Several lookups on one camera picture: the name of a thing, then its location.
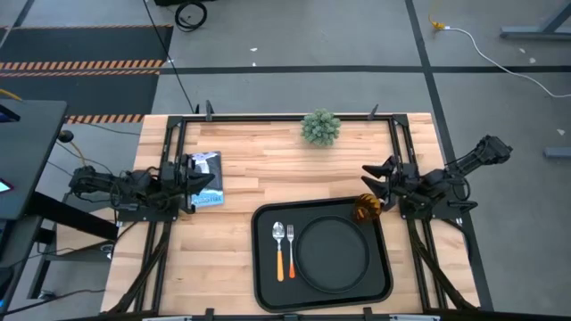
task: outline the book cover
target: book cover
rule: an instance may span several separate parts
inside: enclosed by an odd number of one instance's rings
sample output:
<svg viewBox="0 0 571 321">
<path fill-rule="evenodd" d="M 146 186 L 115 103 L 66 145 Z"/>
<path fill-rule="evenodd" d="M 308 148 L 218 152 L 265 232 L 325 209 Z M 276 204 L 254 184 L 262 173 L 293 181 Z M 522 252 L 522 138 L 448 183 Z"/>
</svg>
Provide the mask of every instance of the book cover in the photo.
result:
<svg viewBox="0 0 571 321">
<path fill-rule="evenodd" d="M 191 158 L 194 160 L 195 172 L 212 173 L 215 178 L 198 195 L 190 195 L 189 203 L 196 208 L 224 203 L 222 154 L 220 152 L 198 152 L 191 154 Z"/>
</svg>

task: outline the butcher block tabletop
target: butcher block tabletop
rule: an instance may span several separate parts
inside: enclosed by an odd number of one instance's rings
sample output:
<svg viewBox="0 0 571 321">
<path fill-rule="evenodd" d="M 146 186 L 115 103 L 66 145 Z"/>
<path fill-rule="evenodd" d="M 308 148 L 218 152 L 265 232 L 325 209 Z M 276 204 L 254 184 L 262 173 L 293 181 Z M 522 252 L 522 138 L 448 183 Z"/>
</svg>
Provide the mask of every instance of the butcher block tabletop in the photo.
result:
<svg viewBox="0 0 571 321">
<path fill-rule="evenodd" d="M 145 117 L 134 169 L 159 167 L 168 117 Z M 441 168 L 431 114 L 410 113 L 408 118 L 420 174 Z M 181 212 L 173 224 L 160 315 L 203 315 L 207 308 L 217 315 L 268 314 L 254 297 L 252 214 L 264 204 L 369 193 L 360 180 L 366 175 L 361 166 L 380 165 L 393 153 L 386 121 L 342 121 L 339 138 L 328 148 L 305 143 L 301 128 L 297 121 L 193 122 L 187 127 L 184 153 L 222 153 L 224 204 L 192 215 Z M 171 156 L 177 137 L 176 129 Z M 402 136 L 399 141 L 404 145 Z M 442 270 L 466 300 L 478 305 L 462 234 L 438 220 L 431 224 Z M 398 207 L 381 215 L 381 225 L 393 273 L 391 295 L 379 303 L 301 313 L 361 314 L 364 307 L 373 313 L 422 312 L 409 233 Z M 102 310 L 114 306 L 139 273 L 147 228 L 148 223 L 139 222 L 116 245 Z M 422 234 L 419 223 L 418 231 Z M 427 268 L 425 273 L 436 308 L 433 279 Z M 149 280 L 144 308 L 151 306 L 153 274 Z"/>
</svg>

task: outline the fork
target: fork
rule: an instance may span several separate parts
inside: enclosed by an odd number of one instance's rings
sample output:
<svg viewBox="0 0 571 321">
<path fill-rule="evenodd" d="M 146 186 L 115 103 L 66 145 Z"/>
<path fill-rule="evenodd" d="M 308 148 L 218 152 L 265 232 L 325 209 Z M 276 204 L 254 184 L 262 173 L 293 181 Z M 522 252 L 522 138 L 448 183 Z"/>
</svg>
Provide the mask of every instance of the fork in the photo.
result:
<svg viewBox="0 0 571 321">
<path fill-rule="evenodd" d="M 292 243 L 294 243 L 294 226 L 287 226 L 287 241 L 289 241 L 289 278 L 295 278 L 294 270 L 294 250 Z"/>
</svg>

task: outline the black tray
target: black tray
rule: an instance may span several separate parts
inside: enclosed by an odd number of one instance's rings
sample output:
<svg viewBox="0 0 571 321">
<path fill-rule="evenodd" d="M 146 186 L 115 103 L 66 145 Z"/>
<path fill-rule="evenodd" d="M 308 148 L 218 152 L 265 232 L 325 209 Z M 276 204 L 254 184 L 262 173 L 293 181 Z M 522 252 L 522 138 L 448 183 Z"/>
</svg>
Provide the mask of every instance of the black tray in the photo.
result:
<svg viewBox="0 0 571 321">
<path fill-rule="evenodd" d="M 300 275 L 289 278 L 289 241 L 282 242 L 284 281 L 277 280 L 277 243 L 271 236 L 276 221 L 293 224 L 295 237 L 314 219 L 337 216 L 351 220 L 356 197 L 264 205 L 252 217 L 252 259 L 254 295 L 268 312 L 288 312 L 365 304 L 385 300 L 393 289 L 393 277 L 386 254 L 383 230 L 378 222 L 359 224 L 367 241 L 370 257 L 361 282 L 347 292 L 325 293 L 311 287 Z"/>
</svg>

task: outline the orange and black striped tape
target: orange and black striped tape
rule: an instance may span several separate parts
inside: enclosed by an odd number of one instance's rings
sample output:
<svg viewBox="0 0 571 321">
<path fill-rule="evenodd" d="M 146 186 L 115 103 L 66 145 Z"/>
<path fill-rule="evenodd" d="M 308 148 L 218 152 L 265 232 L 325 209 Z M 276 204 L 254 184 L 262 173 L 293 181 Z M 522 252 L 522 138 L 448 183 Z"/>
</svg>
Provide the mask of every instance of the orange and black striped tape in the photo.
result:
<svg viewBox="0 0 571 321">
<path fill-rule="evenodd" d="M 172 27 L 171 24 L 156 25 L 157 28 L 160 27 Z M 105 29 L 105 28 L 153 28 L 153 25 L 103 25 L 103 26 L 26 26 L 26 27 L 14 27 L 13 29 Z"/>
<path fill-rule="evenodd" d="M 100 70 L 159 68 L 164 60 L 119 60 L 91 62 L 0 62 L 0 70 Z"/>
<path fill-rule="evenodd" d="M 107 76 L 107 75 L 159 75 L 158 70 L 107 70 L 107 71 L 71 71 L 71 72 L 9 72 L 0 73 L 0 78 L 19 77 L 70 77 L 70 76 Z"/>
<path fill-rule="evenodd" d="M 140 123 L 143 114 L 112 114 L 112 115 L 73 115 L 68 116 L 66 124 L 96 124 L 96 123 Z"/>
</svg>

